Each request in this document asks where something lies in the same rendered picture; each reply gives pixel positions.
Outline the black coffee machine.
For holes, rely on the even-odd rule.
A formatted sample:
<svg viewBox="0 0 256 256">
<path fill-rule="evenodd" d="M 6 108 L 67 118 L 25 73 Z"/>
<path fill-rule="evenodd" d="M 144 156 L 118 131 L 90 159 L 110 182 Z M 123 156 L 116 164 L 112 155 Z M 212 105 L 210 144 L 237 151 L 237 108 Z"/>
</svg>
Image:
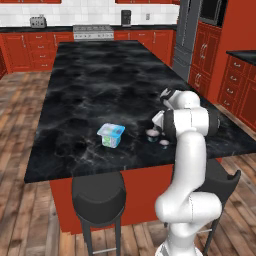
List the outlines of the black coffee machine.
<svg viewBox="0 0 256 256">
<path fill-rule="evenodd" d="M 121 25 L 123 27 L 131 26 L 131 11 L 130 10 L 122 10 L 121 11 Z"/>
</svg>

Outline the silver stove range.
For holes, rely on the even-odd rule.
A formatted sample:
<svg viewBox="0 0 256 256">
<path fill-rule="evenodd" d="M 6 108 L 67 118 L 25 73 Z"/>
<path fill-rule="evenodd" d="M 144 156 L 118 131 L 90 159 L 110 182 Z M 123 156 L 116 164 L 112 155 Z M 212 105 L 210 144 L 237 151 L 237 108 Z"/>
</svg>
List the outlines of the silver stove range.
<svg viewBox="0 0 256 256">
<path fill-rule="evenodd" d="M 114 30 L 110 25 L 74 25 L 73 36 L 75 41 L 111 41 Z"/>
</svg>

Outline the red wall cupboard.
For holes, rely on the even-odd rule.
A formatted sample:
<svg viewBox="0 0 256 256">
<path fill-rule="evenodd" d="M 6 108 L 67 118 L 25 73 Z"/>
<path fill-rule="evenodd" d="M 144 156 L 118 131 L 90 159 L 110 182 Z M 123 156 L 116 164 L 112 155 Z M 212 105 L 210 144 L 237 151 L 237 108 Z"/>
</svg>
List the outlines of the red wall cupboard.
<svg viewBox="0 0 256 256">
<path fill-rule="evenodd" d="M 175 4 L 180 5 L 180 0 L 115 0 L 117 4 Z"/>
<path fill-rule="evenodd" d="M 0 4 L 61 4 L 62 0 L 0 0 Z"/>
</svg>

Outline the red kitchen island base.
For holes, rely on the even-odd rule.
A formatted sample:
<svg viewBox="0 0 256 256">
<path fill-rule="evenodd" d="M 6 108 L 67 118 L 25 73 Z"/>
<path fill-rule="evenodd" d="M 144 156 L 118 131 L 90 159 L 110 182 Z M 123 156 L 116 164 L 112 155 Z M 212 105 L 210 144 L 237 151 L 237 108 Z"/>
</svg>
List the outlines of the red kitchen island base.
<svg viewBox="0 0 256 256">
<path fill-rule="evenodd" d="M 173 165 L 130 169 L 121 172 L 126 189 L 125 210 L 121 225 L 156 220 L 155 201 L 168 188 Z M 50 181 L 50 187 L 62 232 L 79 234 L 82 227 L 72 202 L 72 178 Z"/>
</svg>

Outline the black bar stool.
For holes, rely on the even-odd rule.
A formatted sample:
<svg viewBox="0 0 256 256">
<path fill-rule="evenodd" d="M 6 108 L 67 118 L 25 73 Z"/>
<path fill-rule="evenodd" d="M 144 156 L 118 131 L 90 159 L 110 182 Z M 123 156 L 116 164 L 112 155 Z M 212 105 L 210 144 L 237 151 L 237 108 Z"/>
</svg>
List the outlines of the black bar stool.
<svg viewBox="0 0 256 256">
<path fill-rule="evenodd" d="M 216 194 L 222 203 L 222 207 L 225 207 L 240 177 L 240 170 L 237 170 L 234 175 L 230 175 L 217 160 L 209 159 L 206 164 L 205 181 L 203 185 L 197 189 L 197 192 Z"/>
<path fill-rule="evenodd" d="M 93 256 L 91 227 L 115 224 L 116 256 L 121 256 L 121 215 L 126 188 L 120 172 L 74 177 L 72 203 L 82 225 L 89 256 Z"/>
</svg>

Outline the large blue-lidded yogurt container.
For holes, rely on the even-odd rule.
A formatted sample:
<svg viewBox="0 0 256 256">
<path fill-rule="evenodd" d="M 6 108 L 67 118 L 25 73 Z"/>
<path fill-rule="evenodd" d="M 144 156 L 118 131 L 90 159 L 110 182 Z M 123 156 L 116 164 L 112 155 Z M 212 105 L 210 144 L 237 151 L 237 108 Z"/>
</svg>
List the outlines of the large blue-lidded yogurt container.
<svg viewBox="0 0 256 256">
<path fill-rule="evenodd" d="M 102 138 L 103 146 L 116 148 L 121 141 L 121 136 L 124 131 L 124 126 L 105 123 L 97 131 L 97 134 Z"/>
</svg>

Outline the red drawer cupboard run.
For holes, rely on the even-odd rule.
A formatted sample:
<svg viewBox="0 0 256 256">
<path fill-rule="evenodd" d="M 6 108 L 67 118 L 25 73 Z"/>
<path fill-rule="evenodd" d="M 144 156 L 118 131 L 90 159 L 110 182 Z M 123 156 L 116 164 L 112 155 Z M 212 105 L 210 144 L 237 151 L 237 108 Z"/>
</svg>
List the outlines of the red drawer cupboard run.
<svg viewBox="0 0 256 256">
<path fill-rule="evenodd" d="M 219 103 L 256 132 L 256 50 L 227 51 Z"/>
</svg>

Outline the tall red cupboard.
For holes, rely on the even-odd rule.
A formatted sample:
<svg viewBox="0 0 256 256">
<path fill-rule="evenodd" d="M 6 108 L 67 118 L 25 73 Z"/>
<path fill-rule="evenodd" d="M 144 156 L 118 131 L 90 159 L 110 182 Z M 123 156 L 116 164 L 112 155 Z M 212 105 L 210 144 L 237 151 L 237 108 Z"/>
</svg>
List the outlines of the tall red cupboard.
<svg viewBox="0 0 256 256">
<path fill-rule="evenodd" d="M 256 0 L 228 0 L 221 27 L 199 21 L 192 58 L 197 81 L 207 82 L 204 95 L 216 103 L 227 51 L 256 50 Z"/>
</svg>

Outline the red base cupboard run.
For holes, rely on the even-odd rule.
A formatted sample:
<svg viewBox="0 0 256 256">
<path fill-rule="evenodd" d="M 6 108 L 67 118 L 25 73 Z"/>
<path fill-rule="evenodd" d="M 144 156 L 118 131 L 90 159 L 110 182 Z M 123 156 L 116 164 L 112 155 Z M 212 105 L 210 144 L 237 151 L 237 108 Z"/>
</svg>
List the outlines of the red base cupboard run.
<svg viewBox="0 0 256 256">
<path fill-rule="evenodd" d="M 158 57 L 172 66 L 176 32 L 174 30 L 116 30 L 115 40 L 137 40 Z"/>
<path fill-rule="evenodd" d="M 0 80 L 14 72 L 50 71 L 58 45 L 73 41 L 67 31 L 0 33 Z"/>
</svg>

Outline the grey fridge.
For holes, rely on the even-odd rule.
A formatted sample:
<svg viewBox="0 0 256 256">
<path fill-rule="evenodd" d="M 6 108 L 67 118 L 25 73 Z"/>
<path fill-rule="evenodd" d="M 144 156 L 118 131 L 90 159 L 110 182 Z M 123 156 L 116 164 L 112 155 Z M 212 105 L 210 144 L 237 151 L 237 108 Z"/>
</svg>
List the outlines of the grey fridge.
<svg viewBox="0 0 256 256">
<path fill-rule="evenodd" d="M 180 0 L 172 69 L 183 80 L 189 78 L 202 0 Z"/>
</svg>

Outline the silver toaster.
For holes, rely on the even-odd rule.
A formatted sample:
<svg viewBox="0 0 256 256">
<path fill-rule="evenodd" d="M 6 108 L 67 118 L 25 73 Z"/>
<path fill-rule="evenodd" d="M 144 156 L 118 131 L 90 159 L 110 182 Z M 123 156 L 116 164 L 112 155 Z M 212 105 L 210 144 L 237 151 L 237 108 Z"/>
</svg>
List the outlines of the silver toaster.
<svg viewBox="0 0 256 256">
<path fill-rule="evenodd" d="M 30 26 L 32 28 L 45 28 L 47 26 L 46 18 L 43 15 L 31 17 Z"/>
</svg>

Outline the black built-in oven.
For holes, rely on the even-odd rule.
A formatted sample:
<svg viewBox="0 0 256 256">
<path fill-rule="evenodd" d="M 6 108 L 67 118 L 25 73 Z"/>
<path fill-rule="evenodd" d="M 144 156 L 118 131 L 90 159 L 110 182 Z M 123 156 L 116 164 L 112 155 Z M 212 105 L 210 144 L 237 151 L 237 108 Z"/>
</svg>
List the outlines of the black built-in oven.
<svg viewBox="0 0 256 256">
<path fill-rule="evenodd" d="M 202 0 L 200 20 L 204 23 L 222 26 L 228 0 Z"/>
</svg>

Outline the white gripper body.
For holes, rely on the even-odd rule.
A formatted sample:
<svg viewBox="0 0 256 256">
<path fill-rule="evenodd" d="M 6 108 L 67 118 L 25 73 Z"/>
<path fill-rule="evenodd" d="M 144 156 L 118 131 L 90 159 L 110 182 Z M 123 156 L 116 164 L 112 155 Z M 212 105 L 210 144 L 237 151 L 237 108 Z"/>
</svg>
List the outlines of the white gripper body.
<svg viewBox="0 0 256 256">
<path fill-rule="evenodd" d="M 152 122 L 155 126 L 162 126 L 164 121 L 164 110 L 159 111 L 153 118 Z"/>
</svg>

